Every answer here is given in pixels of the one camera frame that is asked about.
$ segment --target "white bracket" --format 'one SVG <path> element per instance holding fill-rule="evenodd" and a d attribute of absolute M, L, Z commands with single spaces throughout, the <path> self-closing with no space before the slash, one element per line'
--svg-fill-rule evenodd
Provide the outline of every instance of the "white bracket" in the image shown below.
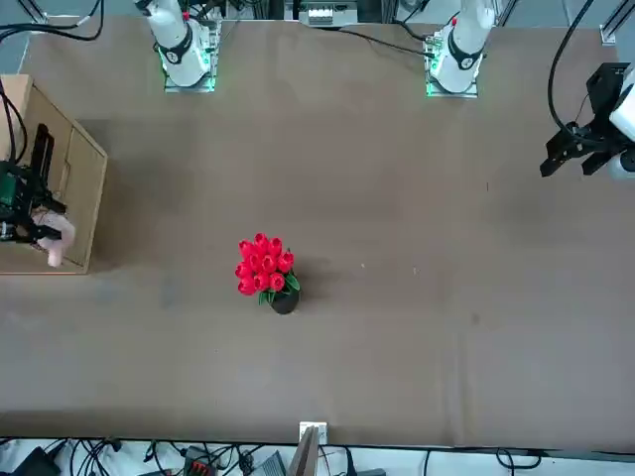
<path fill-rule="evenodd" d="M 604 28 L 602 25 L 599 26 L 599 36 L 602 38 L 602 45 L 604 47 L 615 46 L 615 34 L 604 36 Z"/>
<path fill-rule="evenodd" d="M 317 426 L 317 434 L 319 435 L 317 443 L 319 445 L 328 443 L 328 431 L 327 425 L 324 421 L 301 421 L 300 422 L 300 438 L 298 441 L 302 441 L 302 437 L 308 428 Z"/>

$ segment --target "cardboard box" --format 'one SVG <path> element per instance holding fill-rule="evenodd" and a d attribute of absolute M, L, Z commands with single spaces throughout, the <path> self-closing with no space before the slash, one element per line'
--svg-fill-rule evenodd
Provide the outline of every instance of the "cardboard box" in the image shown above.
<path fill-rule="evenodd" d="M 56 200 L 66 205 L 66 218 L 75 227 L 75 240 L 66 250 L 59 268 L 50 267 L 48 252 L 37 246 L 0 243 L 0 274 L 86 273 L 106 173 L 106 153 L 77 122 L 63 114 L 29 76 L 3 75 L 2 82 L 27 127 L 27 150 L 20 165 L 27 165 L 31 160 L 40 124 L 45 124 L 55 139 L 48 188 Z M 0 160 L 7 160 L 10 139 L 4 110 L 1 112 Z M 15 117 L 13 129 L 20 151 L 22 132 Z"/>

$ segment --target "table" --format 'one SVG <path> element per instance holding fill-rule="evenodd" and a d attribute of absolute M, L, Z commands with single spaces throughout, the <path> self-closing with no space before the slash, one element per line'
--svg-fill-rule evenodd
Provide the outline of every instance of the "table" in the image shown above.
<path fill-rule="evenodd" d="M 200 95 L 163 92 L 144 22 L 31 39 L 23 72 L 110 165 L 92 275 L 1 279 L 5 431 L 631 447 L 633 191 L 538 169 L 564 30 L 495 29 L 463 100 L 426 98 L 415 56 L 239 22 Z M 575 34 L 564 118 L 606 60 Z M 236 291 L 256 231 L 298 257 L 292 315 Z"/>

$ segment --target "black flower pot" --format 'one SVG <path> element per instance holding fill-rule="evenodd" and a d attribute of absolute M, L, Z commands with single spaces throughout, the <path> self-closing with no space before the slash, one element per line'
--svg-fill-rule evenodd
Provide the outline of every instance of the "black flower pot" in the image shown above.
<path fill-rule="evenodd" d="M 300 292 L 291 288 L 291 292 L 287 295 L 276 293 L 271 307 L 279 314 L 288 314 L 296 308 L 298 302 L 300 302 Z"/>

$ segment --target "red flower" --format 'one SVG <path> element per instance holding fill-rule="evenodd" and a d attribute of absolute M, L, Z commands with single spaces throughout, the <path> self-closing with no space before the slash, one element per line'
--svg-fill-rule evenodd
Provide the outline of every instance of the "red flower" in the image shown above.
<path fill-rule="evenodd" d="M 251 296 L 256 292 L 254 279 L 251 277 L 242 278 L 238 283 L 238 290 L 246 296 Z"/>
<path fill-rule="evenodd" d="M 254 273 L 260 273 L 262 271 L 262 260 L 258 255 L 249 255 L 249 258 L 247 258 L 247 264 Z"/>
<path fill-rule="evenodd" d="M 269 242 L 269 253 L 271 253 L 271 256 L 274 258 L 280 256 L 280 253 L 282 253 L 282 240 L 280 238 L 275 237 L 271 239 Z"/>
<path fill-rule="evenodd" d="M 254 286 L 258 291 L 267 291 L 269 289 L 269 275 L 266 273 L 258 273 L 254 276 Z"/>
<path fill-rule="evenodd" d="M 255 252 L 253 243 L 247 240 L 242 240 L 238 243 L 238 248 L 240 249 L 240 254 L 242 255 L 243 260 L 247 260 Z"/>
<path fill-rule="evenodd" d="M 271 289 L 274 290 L 276 293 L 278 291 L 281 291 L 282 288 L 285 286 L 285 277 L 282 276 L 280 273 L 274 273 L 273 275 L 271 275 L 270 286 Z"/>
<path fill-rule="evenodd" d="M 236 276 L 238 278 L 251 277 L 251 268 L 247 263 L 238 263 L 236 266 Z"/>
<path fill-rule="evenodd" d="M 294 267 L 294 254 L 290 251 L 285 251 L 280 258 L 278 258 L 278 269 L 283 273 L 289 273 Z"/>
<path fill-rule="evenodd" d="M 256 236 L 254 236 L 254 245 L 260 253 L 267 253 L 269 251 L 269 240 L 267 239 L 267 235 L 264 233 L 256 233 Z"/>
<path fill-rule="evenodd" d="M 262 271 L 271 275 L 274 271 L 276 271 L 276 260 L 272 258 L 271 255 L 265 255 L 262 259 Z"/>

